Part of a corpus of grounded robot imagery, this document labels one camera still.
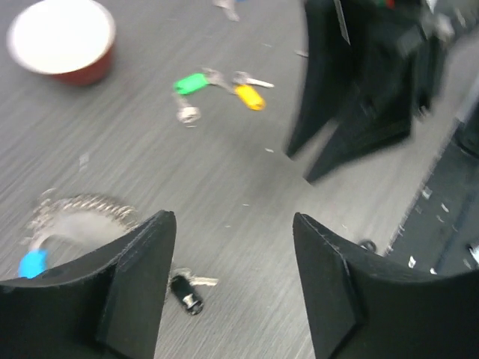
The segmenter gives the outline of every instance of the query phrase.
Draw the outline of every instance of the gray wood-grain table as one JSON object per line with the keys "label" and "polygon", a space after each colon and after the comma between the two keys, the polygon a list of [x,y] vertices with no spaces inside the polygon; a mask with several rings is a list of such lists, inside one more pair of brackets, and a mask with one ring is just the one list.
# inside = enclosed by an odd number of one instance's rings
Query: gray wood-grain table
{"label": "gray wood-grain table", "polygon": [[[69,88],[32,75],[0,47],[1,276],[16,275],[23,227],[48,188],[122,197],[142,218],[173,210],[176,260],[221,282],[200,289],[207,303],[198,317],[167,302],[157,357],[312,358],[293,213],[384,251],[451,132],[479,69],[477,42],[455,54],[444,98],[416,123],[414,141],[310,186],[302,174],[314,149],[296,162],[281,151],[305,65],[294,52],[305,46],[300,1],[239,2],[238,23],[210,0],[101,2],[117,21],[118,42],[113,73],[100,85]],[[3,1],[3,34],[31,3]],[[171,86],[201,66],[275,84],[259,90],[266,109],[250,111],[208,87],[190,97],[203,114],[196,127],[178,123]],[[88,158],[82,170],[81,158]]]}

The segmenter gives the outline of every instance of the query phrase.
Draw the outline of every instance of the paper cup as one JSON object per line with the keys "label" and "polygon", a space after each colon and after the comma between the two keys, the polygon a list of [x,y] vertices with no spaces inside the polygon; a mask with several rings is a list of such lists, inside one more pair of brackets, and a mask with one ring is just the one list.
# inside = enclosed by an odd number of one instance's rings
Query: paper cup
{"label": "paper cup", "polygon": [[21,67],[71,85],[91,85],[112,67],[116,27],[93,0],[43,0],[25,9],[7,33]]}

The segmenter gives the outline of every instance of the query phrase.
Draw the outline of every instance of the keychain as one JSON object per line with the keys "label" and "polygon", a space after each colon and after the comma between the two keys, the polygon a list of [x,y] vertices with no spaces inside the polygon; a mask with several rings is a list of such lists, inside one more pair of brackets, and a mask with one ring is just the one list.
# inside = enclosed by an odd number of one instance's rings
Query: keychain
{"label": "keychain", "polygon": [[189,95],[209,85],[204,73],[194,73],[174,83],[173,89],[179,95]]}
{"label": "keychain", "polygon": [[251,110],[261,111],[266,107],[263,97],[250,85],[237,85],[234,92]]}

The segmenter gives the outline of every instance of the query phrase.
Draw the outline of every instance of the black key fob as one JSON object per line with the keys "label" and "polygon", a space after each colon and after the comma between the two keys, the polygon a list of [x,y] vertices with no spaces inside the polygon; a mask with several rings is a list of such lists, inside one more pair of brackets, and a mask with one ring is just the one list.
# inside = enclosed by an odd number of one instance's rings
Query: black key fob
{"label": "black key fob", "polygon": [[177,297],[186,312],[195,316],[203,310],[203,298],[195,288],[182,275],[176,275],[171,279],[171,292]]}

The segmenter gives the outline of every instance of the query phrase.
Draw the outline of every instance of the black plastic object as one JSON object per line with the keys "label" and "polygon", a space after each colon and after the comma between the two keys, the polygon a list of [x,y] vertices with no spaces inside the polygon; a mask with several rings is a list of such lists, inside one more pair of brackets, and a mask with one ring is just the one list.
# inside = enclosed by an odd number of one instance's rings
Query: black plastic object
{"label": "black plastic object", "polygon": [[171,292],[177,297],[186,312],[196,316],[203,310],[204,302],[195,288],[182,275],[176,275],[171,279]]}
{"label": "black plastic object", "polygon": [[293,235],[316,359],[479,358],[479,271],[416,271],[299,213]]}
{"label": "black plastic object", "polygon": [[476,28],[479,2],[307,0],[308,68],[286,154],[295,156],[332,118],[338,128],[305,178],[315,182],[353,159],[408,138],[431,109],[448,50]]}
{"label": "black plastic object", "polygon": [[461,119],[463,123],[457,131],[456,138],[463,150],[479,159],[479,77],[470,95],[472,103],[467,104],[469,108],[465,118]]}
{"label": "black plastic object", "polygon": [[0,282],[0,358],[153,359],[175,236],[161,211],[35,279]]}

